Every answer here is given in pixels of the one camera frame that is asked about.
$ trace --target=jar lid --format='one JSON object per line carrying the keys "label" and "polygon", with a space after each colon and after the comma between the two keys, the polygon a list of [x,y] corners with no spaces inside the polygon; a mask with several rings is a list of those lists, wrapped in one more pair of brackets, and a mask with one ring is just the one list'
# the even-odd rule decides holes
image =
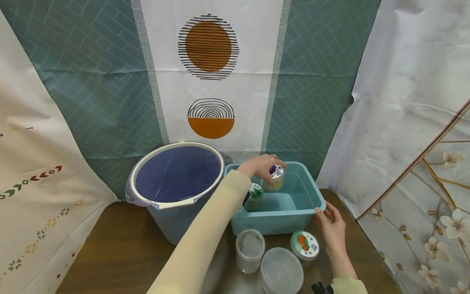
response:
{"label": "jar lid", "polygon": [[304,230],[292,234],[290,245],[295,255],[303,260],[312,260],[320,252],[317,239]]}
{"label": "jar lid", "polygon": [[261,200],[263,196],[263,188],[257,183],[251,183],[251,187],[248,190],[248,193],[250,194],[248,201],[258,201]]}
{"label": "jar lid", "polygon": [[271,174],[271,178],[275,180],[284,174],[284,168],[281,165],[273,165],[269,173]]}

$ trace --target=plastic jar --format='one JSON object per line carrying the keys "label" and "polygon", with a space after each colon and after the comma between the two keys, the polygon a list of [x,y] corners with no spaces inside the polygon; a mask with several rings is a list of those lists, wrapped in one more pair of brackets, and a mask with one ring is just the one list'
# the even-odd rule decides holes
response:
{"label": "plastic jar", "polygon": [[273,183],[270,184],[263,180],[263,189],[266,191],[277,191],[284,185],[284,168],[280,165],[274,165],[269,170]]}
{"label": "plastic jar", "polygon": [[290,248],[297,256],[303,269],[307,269],[320,253],[317,239],[305,230],[299,230],[290,238]]}
{"label": "plastic jar", "polygon": [[256,183],[252,183],[248,193],[250,196],[246,200],[243,207],[250,212],[260,210],[261,206],[263,205],[263,188]]}
{"label": "plastic jar", "polygon": [[266,248],[263,235],[255,229],[246,229],[236,237],[236,265],[245,274],[259,269]]}
{"label": "plastic jar", "polygon": [[265,294],[295,294],[304,283],[298,258],[286,248],[269,249],[259,270],[259,284]]}

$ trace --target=hand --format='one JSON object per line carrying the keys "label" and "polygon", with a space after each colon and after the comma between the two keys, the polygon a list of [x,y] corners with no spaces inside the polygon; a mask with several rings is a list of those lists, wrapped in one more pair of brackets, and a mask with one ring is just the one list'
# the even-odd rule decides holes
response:
{"label": "hand", "polygon": [[315,209],[313,222],[322,231],[328,255],[346,254],[346,223],[339,211],[331,203],[326,202],[326,210]]}
{"label": "hand", "polygon": [[323,232],[335,278],[352,277],[357,279],[356,271],[346,252],[346,223],[339,211],[331,203],[326,203],[325,212],[316,208],[313,221]]}
{"label": "hand", "polygon": [[247,175],[250,179],[254,176],[261,178],[268,183],[272,184],[273,179],[269,173],[269,169],[273,165],[280,165],[287,168],[287,165],[274,154],[263,154],[258,157],[245,161],[238,167],[238,171]]}

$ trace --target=green label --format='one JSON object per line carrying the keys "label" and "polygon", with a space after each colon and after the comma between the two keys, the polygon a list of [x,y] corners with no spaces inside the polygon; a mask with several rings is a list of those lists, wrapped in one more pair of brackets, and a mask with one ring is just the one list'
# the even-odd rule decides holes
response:
{"label": "green label", "polygon": [[252,183],[250,187],[250,198],[257,199],[263,195],[263,188],[256,184]]}

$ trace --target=striped circle design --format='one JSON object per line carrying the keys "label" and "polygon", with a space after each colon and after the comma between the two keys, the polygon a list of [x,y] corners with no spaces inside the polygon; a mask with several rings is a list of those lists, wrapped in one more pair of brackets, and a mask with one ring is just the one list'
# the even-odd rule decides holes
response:
{"label": "striped circle design", "polygon": [[232,130],[235,123],[234,110],[221,99],[198,99],[188,110],[188,122],[201,137],[218,139]]}
{"label": "striped circle design", "polygon": [[180,30],[180,60],[200,79],[225,79],[235,68],[239,53],[235,31],[210,13],[191,18]]}
{"label": "striped circle design", "polygon": [[222,158],[224,159],[224,165],[229,165],[234,162],[233,159],[228,154],[224,152],[219,152],[219,153],[222,155]]}

